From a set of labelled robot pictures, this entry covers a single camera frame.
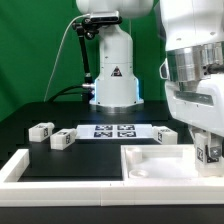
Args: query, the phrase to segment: cable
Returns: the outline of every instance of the cable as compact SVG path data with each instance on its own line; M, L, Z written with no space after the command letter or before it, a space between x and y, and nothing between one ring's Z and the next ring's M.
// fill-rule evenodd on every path
M52 96L49 100L48 100L48 102L53 102L58 96L60 96L60 95L65 95L65 92L67 92L67 91L69 91L69 90L71 90L71 89L77 89L77 88L82 88L82 85L76 85L76 86L69 86L69 87L67 87L67 88L65 88L65 89L63 89L63 90L61 90L61 91L59 91L58 93L56 93L54 96Z
M88 92L70 92L70 93L61 93L61 94L59 94L59 95L57 95L57 96L54 96L54 98L50 98L49 100L48 100L48 102L53 102L57 97L59 97L59 96L65 96L65 95L76 95L76 94L87 94Z
M58 60L59 60L59 57L60 57L60 54L61 54L61 50L62 50L62 47L64 45L64 41L65 41L65 38L66 38L66 35L68 33L68 30L69 28L71 27L71 25L77 20L77 19L80 19L80 18L84 18L84 17L88 17L90 14L85 14L85 15L82 15L82 16L77 16L76 18L74 18L67 26L67 28L65 29L65 32L64 32L64 35L62 37L62 40L61 40L61 44L60 44L60 47L59 47L59 50L58 50L58 53L57 53L57 57L56 57L56 60L55 60L55 63L54 63L54 67L53 67L53 71L51 73L51 77L49 79L49 82L48 82L48 86L47 86L47 90L46 90L46 93L45 93L45 97L44 97L44 102L46 102L46 99L47 99L47 94L48 94L48 91L49 91L49 88L50 88L50 85L51 85L51 81L54 77L54 74L55 74L55 71L56 71L56 67L57 67L57 64L58 64Z

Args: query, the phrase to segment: warning label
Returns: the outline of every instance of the warning label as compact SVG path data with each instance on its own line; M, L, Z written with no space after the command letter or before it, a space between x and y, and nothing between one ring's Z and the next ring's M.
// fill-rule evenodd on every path
M113 71L111 76L115 76L115 77L121 77L122 76L121 71L118 68L118 66L114 69L114 71Z

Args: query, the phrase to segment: blue light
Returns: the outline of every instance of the blue light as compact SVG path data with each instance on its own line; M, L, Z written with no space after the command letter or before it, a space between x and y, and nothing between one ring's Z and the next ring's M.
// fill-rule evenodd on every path
M137 97L138 97L138 101L140 100L140 91L139 91L139 80L136 78L136 83L137 83Z

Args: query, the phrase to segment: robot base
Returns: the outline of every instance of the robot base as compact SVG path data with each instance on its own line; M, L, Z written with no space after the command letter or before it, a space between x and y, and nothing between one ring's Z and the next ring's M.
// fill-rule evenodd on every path
M144 100L140 99L136 104L127 107L107 107L103 105L97 105L95 101L90 101L90 108L93 111L108 114L128 113L142 110L144 108Z

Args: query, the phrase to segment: white block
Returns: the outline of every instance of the white block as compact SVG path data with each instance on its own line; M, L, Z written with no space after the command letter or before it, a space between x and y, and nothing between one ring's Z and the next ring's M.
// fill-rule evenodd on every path
M53 123L40 123L29 129L29 140L31 142L42 142L52 135Z
M0 171L0 183L16 182L29 165L29 150L19 149Z
M153 138L162 145L176 145L178 133L165 126L154 126Z
M51 149L65 149L75 142L76 135L77 131L74 128L60 130L59 132L53 134L50 138Z

